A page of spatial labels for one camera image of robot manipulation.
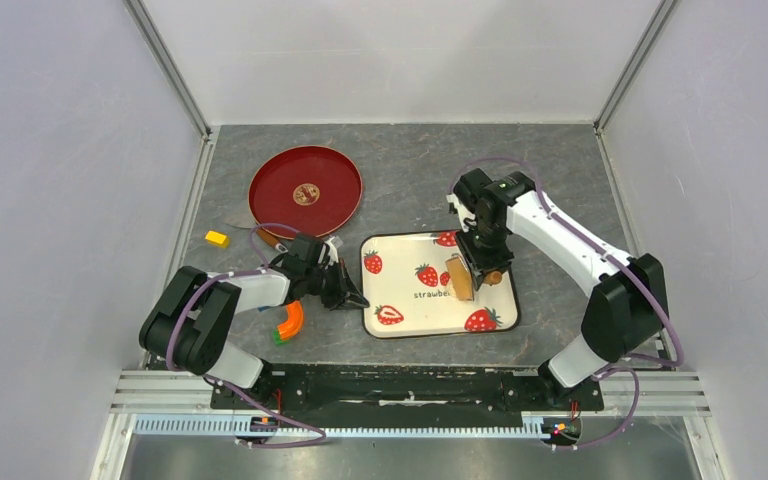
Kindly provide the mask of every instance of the wooden handle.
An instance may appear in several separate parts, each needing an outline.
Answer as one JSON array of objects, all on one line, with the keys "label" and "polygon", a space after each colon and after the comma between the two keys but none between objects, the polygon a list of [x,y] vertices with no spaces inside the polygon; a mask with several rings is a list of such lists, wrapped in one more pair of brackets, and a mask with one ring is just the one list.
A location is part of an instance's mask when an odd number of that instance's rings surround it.
[{"label": "wooden handle", "polygon": [[492,272],[487,273],[487,275],[484,276],[484,284],[485,285],[498,285],[502,283],[502,272],[495,270]]},{"label": "wooden handle", "polygon": [[274,248],[275,250],[278,250],[279,252],[284,252],[287,250],[286,247],[284,247],[284,244],[282,244],[275,235],[272,235],[262,228],[257,229],[257,236],[266,242],[267,245]]}]

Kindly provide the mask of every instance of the orange toy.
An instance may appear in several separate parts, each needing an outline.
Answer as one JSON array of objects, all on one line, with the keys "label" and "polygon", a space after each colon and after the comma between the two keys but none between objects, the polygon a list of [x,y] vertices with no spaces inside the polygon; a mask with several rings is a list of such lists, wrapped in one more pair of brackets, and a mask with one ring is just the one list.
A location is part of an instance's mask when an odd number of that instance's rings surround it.
[{"label": "orange toy", "polygon": [[304,325],[304,310],[301,302],[296,300],[287,305],[287,320],[275,328],[272,339],[275,340],[276,345],[286,343],[301,331],[302,325]]}]

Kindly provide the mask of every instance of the green object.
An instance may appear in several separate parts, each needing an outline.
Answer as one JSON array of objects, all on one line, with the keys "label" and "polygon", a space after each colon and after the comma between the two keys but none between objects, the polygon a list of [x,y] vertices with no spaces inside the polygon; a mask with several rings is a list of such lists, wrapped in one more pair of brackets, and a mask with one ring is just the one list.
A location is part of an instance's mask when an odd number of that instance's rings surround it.
[{"label": "green object", "polygon": [[275,345],[284,345],[287,343],[287,340],[281,340],[281,334],[278,333],[278,330],[272,331],[272,340],[275,340]]}]

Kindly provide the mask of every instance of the yellow sponge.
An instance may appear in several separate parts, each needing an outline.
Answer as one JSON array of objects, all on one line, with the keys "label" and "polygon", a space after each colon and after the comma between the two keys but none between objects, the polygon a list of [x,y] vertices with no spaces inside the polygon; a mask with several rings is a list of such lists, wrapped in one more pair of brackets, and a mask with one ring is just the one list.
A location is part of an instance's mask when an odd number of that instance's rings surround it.
[{"label": "yellow sponge", "polygon": [[225,248],[228,246],[229,243],[231,243],[231,239],[228,238],[228,235],[225,235],[224,233],[214,232],[213,230],[207,232],[207,235],[204,236],[204,239],[207,240],[207,243],[211,245],[216,245],[217,247]]}]

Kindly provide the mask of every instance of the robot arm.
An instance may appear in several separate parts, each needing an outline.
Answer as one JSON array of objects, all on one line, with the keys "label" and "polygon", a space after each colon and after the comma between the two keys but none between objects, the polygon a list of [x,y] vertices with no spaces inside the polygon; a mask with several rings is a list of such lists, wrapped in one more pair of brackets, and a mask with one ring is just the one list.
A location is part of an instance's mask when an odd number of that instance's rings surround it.
[{"label": "robot arm", "polygon": [[[196,375],[210,375],[241,388],[252,387],[268,363],[226,341],[236,313],[287,305],[317,295],[331,310],[366,308],[369,302],[348,276],[338,243],[298,234],[290,249],[267,268],[234,275],[210,285],[186,312],[175,341],[175,365]],[[182,267],[166,286],[140,331],[140,345],[165,356],[172,331],[187,303],[210,275]]]},{"label": "robot arm", "polygon": [[494,272],[506,272],[513,260],[508,235],[519,235],[546,253],[589,297],[581,334],[538,372],[556,394],[574,388],[611,362],[616,362],[661,329],[648,302],[619,269],[606,261],[624,262],[666,310],[664,273],[651,255],[632,258],[609,245],[560,211],[548,198],[554,216],[605,249],[599,254],[550,216],[534,182],[520,172],[492,181],[481,169],[464,174],[447,197],[462,231],[456,239],[475,290]]}]

